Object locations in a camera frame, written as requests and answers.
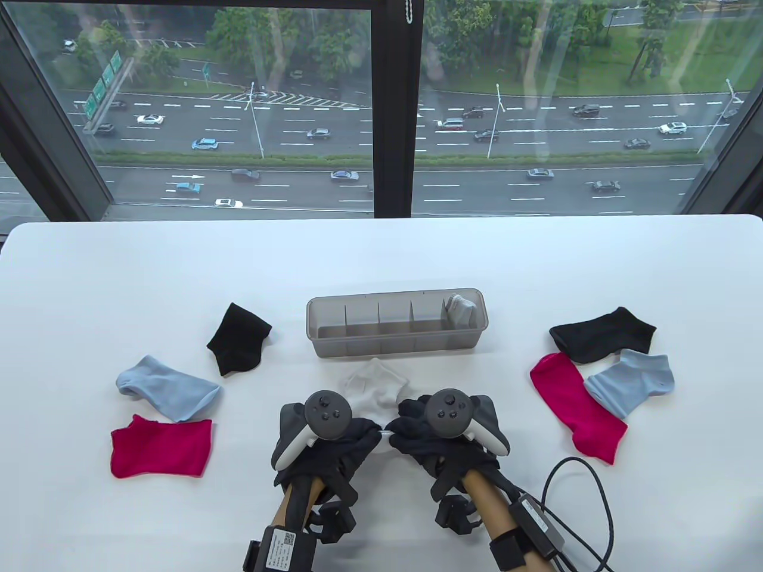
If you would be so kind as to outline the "person's right hand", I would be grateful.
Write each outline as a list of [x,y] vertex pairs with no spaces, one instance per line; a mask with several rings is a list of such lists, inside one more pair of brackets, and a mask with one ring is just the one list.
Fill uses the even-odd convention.
[[386,429],[392,432],[389,437],[392,447],[414,458],[435,479],[430,490],[432,499],[439,503],[452,489],[466,493],[463,479],[472,470],[515,498],[512,485],[501,474],[493,453],[464,436],[449,439],[436,435],[426,416],[431,398],[425,394],[416,400],[403,400],[398,406],[399,416]]

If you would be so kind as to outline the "person's left hand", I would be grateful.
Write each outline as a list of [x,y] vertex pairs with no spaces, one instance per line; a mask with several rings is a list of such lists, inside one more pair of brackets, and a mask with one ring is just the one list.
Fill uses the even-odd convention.
[[288,468],[276,473],[274,485],[286,490],[296,487],[298,477],[318,478],[324,484],[324,491],[317,504],[338,498],[344,505],[352,507],[359,495],[351,486],[351,479],[381,439],[378,424],[370,419],[354,418],[339,439],[319,440],[302,450]]

